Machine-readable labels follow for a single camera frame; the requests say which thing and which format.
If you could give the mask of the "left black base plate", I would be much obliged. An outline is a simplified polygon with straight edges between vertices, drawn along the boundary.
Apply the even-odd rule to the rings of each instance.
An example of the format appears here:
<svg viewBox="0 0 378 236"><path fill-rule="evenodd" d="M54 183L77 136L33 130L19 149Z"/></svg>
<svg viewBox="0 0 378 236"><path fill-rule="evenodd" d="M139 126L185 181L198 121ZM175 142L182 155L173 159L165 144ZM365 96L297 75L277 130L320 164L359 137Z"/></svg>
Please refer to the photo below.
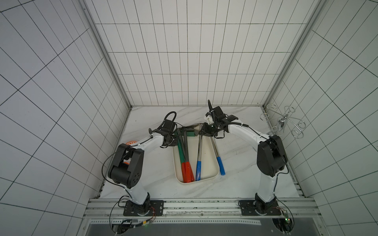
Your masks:
<svg viewBox="0 0 378 236"><path fill-rule="evenodd" d="M127 201L124 206L123 216L162 216L163 209L164 201L162 200L146 201L142 205Z"/></svg>

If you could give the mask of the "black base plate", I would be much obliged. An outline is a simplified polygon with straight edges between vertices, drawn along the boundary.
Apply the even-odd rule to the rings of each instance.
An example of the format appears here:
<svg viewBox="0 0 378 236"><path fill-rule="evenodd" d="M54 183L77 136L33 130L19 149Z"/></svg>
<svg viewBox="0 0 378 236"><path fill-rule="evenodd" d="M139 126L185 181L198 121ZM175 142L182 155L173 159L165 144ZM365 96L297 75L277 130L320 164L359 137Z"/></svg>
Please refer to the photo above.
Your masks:
<svg viewBox="0 0 378 236"><path fill-rule="evenodd" d="M146 201L142 205L127 201L124 206L123 216L162 216L163 209L164 201L162 200Z"/></svg>
<svg viewBox="0 0 378 236"><path fill-rule="evenodd" d="M238 205L243 216L280 216L281 210L276 200L265 203L262 200L240 200Z"/></svg>

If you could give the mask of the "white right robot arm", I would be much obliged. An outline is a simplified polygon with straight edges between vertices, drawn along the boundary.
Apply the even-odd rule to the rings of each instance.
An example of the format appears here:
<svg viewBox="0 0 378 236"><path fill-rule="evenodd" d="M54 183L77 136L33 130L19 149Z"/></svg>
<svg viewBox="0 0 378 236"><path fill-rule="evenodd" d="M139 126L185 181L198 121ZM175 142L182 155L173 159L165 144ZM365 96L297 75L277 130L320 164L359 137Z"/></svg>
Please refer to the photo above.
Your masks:
<svg viewBox="0 0 378 236"><path fill-rule="evenodd" d="M256 131L236 116L225 114L219 106L212 107L210 101L208 107L209 112L205 115L206 122L200 129L200 135L219 139L220 132L227 132L242 139L257 152L257 166L261 176L252 209L258 215L267 215L277 203L276 183L287 163L281 138Z"/></svg>

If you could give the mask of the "aluminium mounting rail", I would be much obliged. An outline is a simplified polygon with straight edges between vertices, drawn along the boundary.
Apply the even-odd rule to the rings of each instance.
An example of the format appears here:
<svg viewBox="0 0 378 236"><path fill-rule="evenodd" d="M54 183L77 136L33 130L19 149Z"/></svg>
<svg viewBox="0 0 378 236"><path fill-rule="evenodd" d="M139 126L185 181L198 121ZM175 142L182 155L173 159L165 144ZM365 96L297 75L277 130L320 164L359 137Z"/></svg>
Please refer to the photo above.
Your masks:
<svg viewBox="0 0 378 236"><path fill-rule="evenodd" d="M84 219L90 223L121 224L126 221L138 224L144 221L163 224L189 223L241 223L260 225L262 220L289 219L295 223L301 219L321 219L321 213L312 198L283 198L278 200L280 216L243 216L233 198L215 199L166 199L162 216L123 216L125 200L91 199L86 207Z"/></svg>

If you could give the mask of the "cream plastic storage tray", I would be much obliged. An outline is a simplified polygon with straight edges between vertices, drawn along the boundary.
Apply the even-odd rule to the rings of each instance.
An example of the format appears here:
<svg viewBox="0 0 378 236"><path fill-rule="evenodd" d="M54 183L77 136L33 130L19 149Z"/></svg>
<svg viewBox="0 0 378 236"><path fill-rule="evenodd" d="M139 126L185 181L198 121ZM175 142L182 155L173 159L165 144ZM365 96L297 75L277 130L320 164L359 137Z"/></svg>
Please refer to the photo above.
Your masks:
<svg viewBox="0 0 378 236"><path fill-rule="evenodd" d="M192 125L195 129L199 130L200 124ZM189 160L193 170L194 177L196 176L196 164L198 153L198 137L188 137L189 145ZM202 158L201 158L201 180L191 183L183 183L183 176L181 171L181 163L179 157L178 146L173 147L173 162L174 172L177 181L182 185L195 185L207 182L214 179L220 174L219 165L213 150L211 138L202 136Z"/></svg>

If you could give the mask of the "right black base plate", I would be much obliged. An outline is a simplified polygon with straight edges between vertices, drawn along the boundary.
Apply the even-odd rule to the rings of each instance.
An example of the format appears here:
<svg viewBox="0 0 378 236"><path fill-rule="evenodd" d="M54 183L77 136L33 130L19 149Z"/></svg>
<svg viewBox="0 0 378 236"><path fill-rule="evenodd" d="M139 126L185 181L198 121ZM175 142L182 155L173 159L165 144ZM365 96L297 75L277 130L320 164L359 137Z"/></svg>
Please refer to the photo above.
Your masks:
<svg viewBox="0 0 378 236"><path fill-rule="evenodd" d="M262 200L240 200L238 205L243 216L280 216L281 210L276 200L265 203Z"/></svg>

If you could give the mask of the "green hoe red grip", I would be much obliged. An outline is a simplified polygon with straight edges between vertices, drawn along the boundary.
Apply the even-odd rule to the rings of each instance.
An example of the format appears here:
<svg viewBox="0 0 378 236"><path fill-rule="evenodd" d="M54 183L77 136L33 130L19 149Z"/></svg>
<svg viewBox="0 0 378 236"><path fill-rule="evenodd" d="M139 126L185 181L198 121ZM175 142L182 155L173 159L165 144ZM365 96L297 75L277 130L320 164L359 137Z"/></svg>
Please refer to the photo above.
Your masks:
<svg viewBox="0 0 378 236"><path fill-rule="evenodd" d="M177 139L177 146L178 146L178 151L179 151L179 157L180 157L180 163L181 163L181 171L182 171L182 176L183 176L183 182L187 182L187 176L186 176L186 165L185 165L185 155L184 155L184 150L183 150L183 144L182 144L182 139L181 136L179 135L179 132L176 131L176 139Z"/></svg>
<svg viewBox="0 0 378 236"><path fill-rule="evenodd" d="M194 131L187 131L186 134L187 134L188 137L195 137L195 136L197 136Z"/></svg>

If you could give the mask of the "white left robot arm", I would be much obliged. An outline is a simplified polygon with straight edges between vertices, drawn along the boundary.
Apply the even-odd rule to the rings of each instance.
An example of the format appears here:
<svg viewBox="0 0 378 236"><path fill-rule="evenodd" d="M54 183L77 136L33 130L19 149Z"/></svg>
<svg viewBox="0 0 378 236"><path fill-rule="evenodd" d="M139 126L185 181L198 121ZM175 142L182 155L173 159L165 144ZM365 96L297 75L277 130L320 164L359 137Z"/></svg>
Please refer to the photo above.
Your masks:
<svg viewBox="0 0 378 236"><path fill-rule="evenodd" d="M130 196L126 206L137 214L144 215L151 207L150 194L139 183L144 156L157 148L174 146L175 127L175 122L165 119L155 130L149 129L147 138L132 145L120 144L114 153L108 177L126 190Z"/></svg>

